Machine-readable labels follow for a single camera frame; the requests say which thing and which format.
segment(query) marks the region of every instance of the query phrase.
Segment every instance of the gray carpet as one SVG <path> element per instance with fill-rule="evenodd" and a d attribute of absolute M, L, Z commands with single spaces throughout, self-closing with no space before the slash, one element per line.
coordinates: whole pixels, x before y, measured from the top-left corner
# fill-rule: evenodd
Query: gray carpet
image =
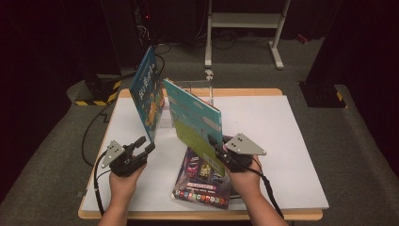
<path fill-rule="evenodd" d="M 283 71 L 276 70 L 266 41 L 237 43 L 228 50 L 214 48 L 214 87 L 278 88 L 288 96 L 330 205 L 321 220 L 299 221 L 295 225 L 399 225 L 398 179 L 376 147 L 349 90 L 337 86 L 348 105 L 345 109 L 308 108 L 302 96 L 298 81 L 306 79 L 321 44 L 322 40 L 306 45 L 296 40 L 281 40 Z M 226 47 L 230 43 L 215 40 L 214 45 Z M 156 53 L 164 53 L 163 76 L 174 80 L 205 78 L 204 47 L 164 45 Z M 120 89 L 128 88 L 131 81 L 131 78 L 123 80 Z M 73 101 L 82 85 L 80 82 L 72 86 L 66 95 Z M 108 119 L 112 108 L 111 105 L 105 111 L 109 113 Z M 91 173 L 91 167 L 81 156 L 82 137 L 102 109 L 102 106 L 71 105 L 1 203 L 0 225 L 97 224 L 97 220 L 80 219 L 77 212 L 82 199 L 80 192 L 85 190 Z M 92 163 L 106 126 L 104 117 L 100 117 L 88 130 L 85 154 Z M 155 224 L 183 225 L 173 221 L 136 223 Z"/>

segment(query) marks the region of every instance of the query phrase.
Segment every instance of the teal book cover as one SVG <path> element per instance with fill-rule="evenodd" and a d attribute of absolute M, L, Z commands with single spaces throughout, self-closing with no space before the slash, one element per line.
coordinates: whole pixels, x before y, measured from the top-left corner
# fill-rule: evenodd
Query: teal book cover
<path fill-rule="evenodd" d="M 150 141 L 154 142 L 165 99 L 155 53 L 151 46 L 141 60 L 129 90 L 147 135 Z"/>
<path fill-rule="evenodd" d="M 220 147 L 223 146 L 220 110 L 168 79 L 164 80 L 164 85 L 177 137 L 224 176 L 223 164 L 217 159 L 215 148 L 208 140 L 209 135 L 217 140 Z"/>

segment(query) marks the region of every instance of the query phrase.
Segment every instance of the book cover illustration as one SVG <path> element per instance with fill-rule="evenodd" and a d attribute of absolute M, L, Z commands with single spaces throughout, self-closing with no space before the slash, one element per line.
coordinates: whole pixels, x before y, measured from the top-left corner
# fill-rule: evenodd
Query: book cover illustration
<path fill-rule="evenodd" d="M 230 194 L 230 177 L 227 174 L 222 177 L 193 150 L 187 148 L 172 198 L 228 209 Z"/>
<path fill-rule="evenodd" d="M 149 139 L 154 142 L 165 100 L 151 46 L 141 60 L 129 90 Z"/>
<path fill-rule="evenodd" d="M 210 135 L 223 146 L 220 110 L 168 79 L 164 80 L 164 85 L 177 137 L 224 176 L 223 163 L 217 159 L 215 148 L 208 141 Z"/>

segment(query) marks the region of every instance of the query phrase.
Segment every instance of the white stand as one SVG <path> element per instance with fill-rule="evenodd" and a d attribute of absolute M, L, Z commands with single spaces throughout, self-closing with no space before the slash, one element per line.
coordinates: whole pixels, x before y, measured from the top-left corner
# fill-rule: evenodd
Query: white stand
<path fill-rule="evenodd" d="M 282 13 L 213 13 L 212 0 L 209 0 L 205 67 L 211 68 L 212 66 L 211 37 L 213 27 L 275 28 L 275 38 L 269 42 L 269 45 L 277 69 L 282 70 L 284 66 L 282 65 L 277 45 L 279 43 L 279 36 L 281 35 L 281 30 L 284 26 L 290 2 L 291 0 L 285 1 Z"/>

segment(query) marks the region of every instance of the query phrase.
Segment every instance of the human hand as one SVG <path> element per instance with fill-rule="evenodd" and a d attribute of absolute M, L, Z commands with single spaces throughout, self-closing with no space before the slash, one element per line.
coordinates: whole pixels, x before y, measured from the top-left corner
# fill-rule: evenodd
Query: human hand
<path fill-rule="evenodd" d="M 119 177 L 111 172 L 109 174 L 109 185 L 111 187 L 111 203 L 127 206 L 136 191 L 137 180 L 147 164 L 136 170 L 128 177 Z"/>
<path fill-rule="evenodd" d="M 261 172 L 261 166 L 258 155 L 254 155 L 252 164 L 249 167 Z M 225 167 L 225 170 L 231 178 L 232 187 L 241 195 L 243 200 L 247 197 L 262 195 L 260 187 L 261 177 L 258 174 L 249 170 L 244 172 L 230 172 L 227 167 Z"/>

